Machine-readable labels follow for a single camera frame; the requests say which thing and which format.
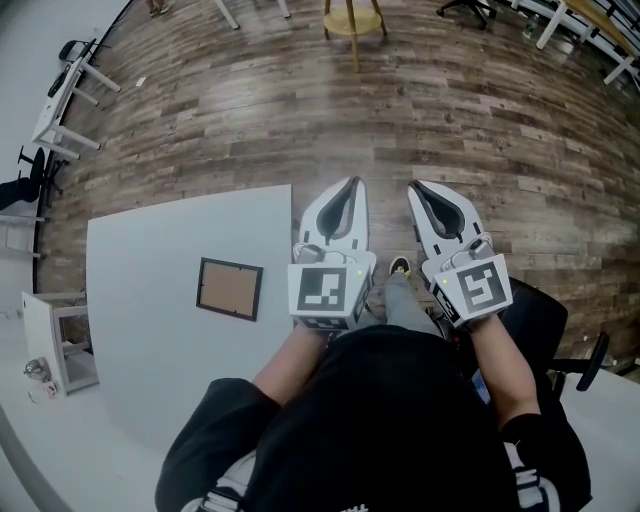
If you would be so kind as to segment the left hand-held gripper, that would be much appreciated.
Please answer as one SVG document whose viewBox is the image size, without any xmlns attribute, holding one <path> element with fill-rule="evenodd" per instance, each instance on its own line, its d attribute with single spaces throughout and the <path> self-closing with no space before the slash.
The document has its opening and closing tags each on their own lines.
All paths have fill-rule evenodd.
<svg viewBox="0 0 640 512">
<path fill-rule="evenodd" d="M 318 331 L 354 329 L 373 285 L 367 188 L 360 177 L 327 188 L 304 211 L 288 265 L 289 313 Z M 331 249 L 322 247 L 340 247 Z"/>
</svg>

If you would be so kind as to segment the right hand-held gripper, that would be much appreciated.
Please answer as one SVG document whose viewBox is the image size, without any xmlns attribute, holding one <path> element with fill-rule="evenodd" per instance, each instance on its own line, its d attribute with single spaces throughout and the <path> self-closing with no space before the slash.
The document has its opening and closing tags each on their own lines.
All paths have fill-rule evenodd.
<svg viewBox="0 0 640 512">
<path fill-rule="evenodd" d="M 429 260 L 422 265 L 427 289 L 451 326 L 465 328 L 510 306 L 505 258 L 494 252 L 474 205 L 449 187 L 422 180 L 410 182 L 408 200 L 416 240 Z M 468 245 L 456 251 L 458 243 Z"/>
</svg>

